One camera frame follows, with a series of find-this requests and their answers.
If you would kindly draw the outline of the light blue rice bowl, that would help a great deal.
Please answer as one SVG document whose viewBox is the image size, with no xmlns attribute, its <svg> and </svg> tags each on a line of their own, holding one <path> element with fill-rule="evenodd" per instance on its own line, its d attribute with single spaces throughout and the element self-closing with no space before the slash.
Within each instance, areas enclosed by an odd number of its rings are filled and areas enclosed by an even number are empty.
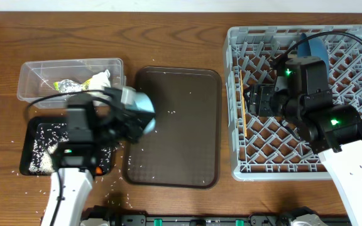
<svg viewBox="0 0 362 226">
<path fill-rule="evenodd" d="M 126 107 L 129 110 L 141 110 L 155 113 L 154 106 L 150 98 L 143 92 L 137 92 L 134 101 Z M 143 130 L 143 134 L 148 134 L 155 129 L 156 120 L 153 117 Z"/>
</svg>

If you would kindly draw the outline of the white tissue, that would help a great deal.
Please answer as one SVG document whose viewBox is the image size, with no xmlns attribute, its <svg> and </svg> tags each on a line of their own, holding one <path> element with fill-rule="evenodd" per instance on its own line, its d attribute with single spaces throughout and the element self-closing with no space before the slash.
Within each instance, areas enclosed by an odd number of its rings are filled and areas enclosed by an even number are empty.
<svg viewBox="0 0 362 226">
<path fill-rule="evenodd" d="M 89 80 L 88 90 L 104 90 L 106 87 L 111 87 L 110 76 L 109 70 L 93 75 Z"/>
</svg>

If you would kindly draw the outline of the yellow snack wrapper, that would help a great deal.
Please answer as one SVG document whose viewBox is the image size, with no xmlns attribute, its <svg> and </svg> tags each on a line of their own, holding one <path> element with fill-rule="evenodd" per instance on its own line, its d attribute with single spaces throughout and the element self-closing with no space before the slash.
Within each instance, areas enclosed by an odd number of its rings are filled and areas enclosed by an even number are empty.
<svg viewBox="0 0 362 226">
<path fill-rule="evenodd" d="M 88 86 L 89 86 L 89 80 L 85 81 L 84 83 L 80 83 L 81 86 L 82 86 L 82 90 L 87 90 L 88 89 Z"/>
</svg>

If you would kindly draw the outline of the orange carrot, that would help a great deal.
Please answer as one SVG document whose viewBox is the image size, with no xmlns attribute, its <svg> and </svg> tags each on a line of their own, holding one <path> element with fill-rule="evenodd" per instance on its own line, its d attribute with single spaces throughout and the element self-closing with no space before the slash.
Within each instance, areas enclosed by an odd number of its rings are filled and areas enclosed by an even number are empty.
<svg viewBox="0 0 362 226">
<path fill-rule="evenodd" d="M 103 174 L 102 169 L 100 167 L 96 168 L 96 174 L 97 175 L 102 175 Z"/>
</svg>

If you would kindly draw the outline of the dark blue plate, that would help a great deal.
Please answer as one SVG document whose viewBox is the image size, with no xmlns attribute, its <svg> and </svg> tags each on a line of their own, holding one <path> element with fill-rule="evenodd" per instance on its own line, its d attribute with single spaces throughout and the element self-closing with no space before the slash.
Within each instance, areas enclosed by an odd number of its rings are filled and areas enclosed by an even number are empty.
<svg viewBox="0 0 362 226">
<path fill-rule="evenodd" d="M 319 57 L 326 64 L 329 70 L 329 55 L 326 50 L 324 42 L 320 38 L 313 38 L 308 40 L 297 47 L 298 57 Z"/>
</svg>

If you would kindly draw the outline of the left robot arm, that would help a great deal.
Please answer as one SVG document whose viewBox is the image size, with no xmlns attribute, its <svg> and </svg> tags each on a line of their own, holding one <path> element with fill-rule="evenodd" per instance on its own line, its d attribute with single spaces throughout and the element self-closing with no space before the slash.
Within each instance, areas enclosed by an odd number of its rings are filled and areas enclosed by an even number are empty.
<svg viewBox="0 0 362 226">
<path fill-rule="evenodd" d="M 72 92 L 67 100 L 67 141 L 50 155 L 54 172 L 42 225 L 79 225 L 102 150 L 137 143 L 155 127 L 149 96 L 133 88 Z"/>
</svg>

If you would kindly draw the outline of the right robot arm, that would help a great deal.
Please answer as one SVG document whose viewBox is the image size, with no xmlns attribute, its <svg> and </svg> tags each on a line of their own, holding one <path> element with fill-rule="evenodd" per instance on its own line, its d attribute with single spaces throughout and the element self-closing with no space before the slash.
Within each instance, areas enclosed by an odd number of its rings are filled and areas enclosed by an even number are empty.
<svg viewBox="0 0 362 226">
<path fill-rule="evenodd" d="M 362 225 L 362 118 L 352 105 L 336 105 L 324 60 L 291 58 L 277 68 L 273 84 L 246 88 L 246 109 L 282 117 L 309 143 L 330 174 L 352 225 Z"/>
</svg>

